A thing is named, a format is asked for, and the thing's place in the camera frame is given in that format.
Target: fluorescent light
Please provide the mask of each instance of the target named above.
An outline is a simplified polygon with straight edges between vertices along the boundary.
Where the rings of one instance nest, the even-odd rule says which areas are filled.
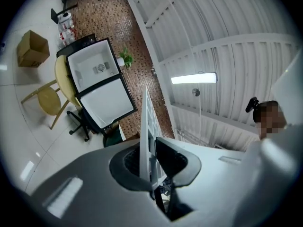
[[[22,173],[20,175],[20,178],[22,181],[24,181],[27,178],[27,176],[30,173],[30,170],[33,168],[33,166],[34,166],[34,163],[32,163],[31,161],[29,161],[27,163],[27,165],[25,166],[24,170],[22,171]]]
[[[215,72],[211,73],[201,73],[195,75],[181,76],[171,78],[172,84],[181,84],[181,83],[216,83],[217,74]]]

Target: refrigerator door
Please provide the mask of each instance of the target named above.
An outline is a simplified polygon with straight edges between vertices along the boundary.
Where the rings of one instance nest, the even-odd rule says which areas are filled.
[[[162,131],[147,88],[142,100],[140,135],[140,178],[151,182],[155,190],[167,177],[156,158],[157,137]]]
[[[80,101],[100,128],[134,110],[120,78],[90,91]]]

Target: yellow chair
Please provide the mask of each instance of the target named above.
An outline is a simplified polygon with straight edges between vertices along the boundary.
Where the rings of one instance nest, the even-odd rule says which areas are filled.
[[[30,99],[32,96],[38,96],[38,101],[43,109],[49,115],[56,115],[56,118],[51,126],[51,130],[53,126],[58,121],[58,118],[62,114],[63,110],[66,108],[67,104],[71,102],[76,107],[81,108],[80,103],[78,102],[77,98],[75,97],[76,91],[73,87],[71,79],[69,78],[68,69],[66,67],[66,56],[61,55],[57,58],[55,63],[55,77],[56,80],[53,80],[44,86],[38,88],[30,95],[26,96],[21,103],[24,103],[26,100]],[[51,85],[57,83],[58,89],[54,90],[51,88]],[[61,107],[61,101],[57,92],[61,90],[63,95],[67,98],[64,105]]]
[[[53,129],[54,125],[58,121],[58,118],[62,114],[63,110],[66,108],[67,104],[69,103],[69,100],[66,100],[63,107],[61,107],[61,101],[57,94],[57,92],[60,90],[60,88],[54,90],[50,86],[55,84],[57,81],[53,80],[44,86],[38,88],[28,96],[26,96],[21,103],[23,104],[25,101],[33,97],[37,94],[38,101],[40,104],[40,107],[43,109],[44,112],[46,112],[49,115],[56,115],[55,120],[53,121],[53,124],[51,126],[51,130]]]

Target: cardboard box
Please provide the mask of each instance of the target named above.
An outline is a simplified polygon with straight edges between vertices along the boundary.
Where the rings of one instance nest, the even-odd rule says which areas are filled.
[[[17,46],[18,66],[38,67],[49,57],[48,41],[29,30]]]

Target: ceiling light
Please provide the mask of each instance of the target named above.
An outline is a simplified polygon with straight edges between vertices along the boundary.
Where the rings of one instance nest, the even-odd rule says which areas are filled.
[[[181,84],[181,83],[216,83],[217,73],[201,73],[195,75],[181,76],[171,78],[172,84]]]

